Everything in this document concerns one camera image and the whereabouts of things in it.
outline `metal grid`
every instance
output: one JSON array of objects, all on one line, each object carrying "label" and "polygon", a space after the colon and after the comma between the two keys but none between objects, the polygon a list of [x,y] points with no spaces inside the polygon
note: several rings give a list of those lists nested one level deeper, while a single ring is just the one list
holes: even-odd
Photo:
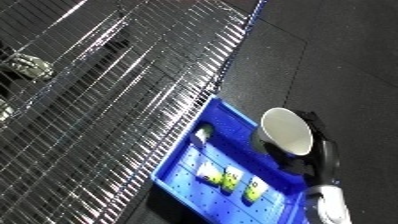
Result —
[{"label": "metal grid", "polygon": [[1,76],[14,112],[0,222],[116,221],[217,89],[246,21],[216,0],[2,0],[0,40],[56,74]]}]

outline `blue plastic bin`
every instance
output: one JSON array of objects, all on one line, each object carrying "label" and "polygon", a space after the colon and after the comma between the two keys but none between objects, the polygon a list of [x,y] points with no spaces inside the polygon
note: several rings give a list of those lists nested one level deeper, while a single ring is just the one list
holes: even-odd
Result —
[{"label": "blue plastic bin", "polygon": [[[189,134],[201,123],[210,123],[215,133],[206,147],[196,148]],[[152,173],[153,181],[210,223],[242,224],[307,223],[302,211],[305,184],[300,176],[277,169],[268,156],[251,149],[249,136],[256,124],[217,97],[211,98],[174,149]],[[232,194],[195,176],[198,167],[210,161],[220,171],[232,165],[244,176]],[[249,205],[243,192],[256,175],[271,187]]]}]

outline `small cup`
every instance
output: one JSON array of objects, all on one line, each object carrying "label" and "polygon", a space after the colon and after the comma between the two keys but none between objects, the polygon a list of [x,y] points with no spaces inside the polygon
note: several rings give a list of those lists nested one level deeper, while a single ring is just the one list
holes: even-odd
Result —
[{"label": "small cup", "polygon": [[263,114],[250,138],[252,147],[263,153],[266,153],[264,143],[271,143],[287,153],[304,156],[313,144],[308,124],[293,111],[278,107]]},{"label": "small cup", "polygon": [[192,144],[194,144],[197,148],[205,147],[207,140],[211,137],[214,132],[214,128],[211,124],[202,124],[199,126],[198,130],[195,133],[191,133],[189,136]]},{"label": "small cup", "polygon": [[231,193],[235,190],[236,186],[239,184],[240,180],[243,177],[243,171],[239,170],[233,166],[227,166],[224,172],[224,178],[222,182],[221,188]]},{"label": "small cup", "polygon": [[250,203],[257,201],[269,188],[269,185],[257,176],[253,176],[247,185],[243,197]]},{"label": "small cup", "polygon": [[223,180],[223,174],[210,162],[200,165],[196,176],[214,185],[219,185]]}]

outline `dark floor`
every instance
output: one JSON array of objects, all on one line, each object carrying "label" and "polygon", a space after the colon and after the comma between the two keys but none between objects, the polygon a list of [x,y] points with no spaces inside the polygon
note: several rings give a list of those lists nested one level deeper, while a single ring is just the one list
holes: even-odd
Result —
[{"label": "dark floor", "polygon": [[[256,121],[275,106],[316,111],[353,223],[398,223],[398,1],[270,0],[220,95]],[[156,187],[128,221],[197,222]]]}]

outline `white mug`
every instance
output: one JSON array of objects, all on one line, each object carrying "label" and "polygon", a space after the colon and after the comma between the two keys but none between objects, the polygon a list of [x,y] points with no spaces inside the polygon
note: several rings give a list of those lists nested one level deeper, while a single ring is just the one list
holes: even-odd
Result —
[{"label": "white mug", "polygon": [[258,151],[266,152],[266,142],[298,156],[307,155],[313,141],[308,124],[293,111],[280,107],[266,111],[251,136],[252,146]]}]

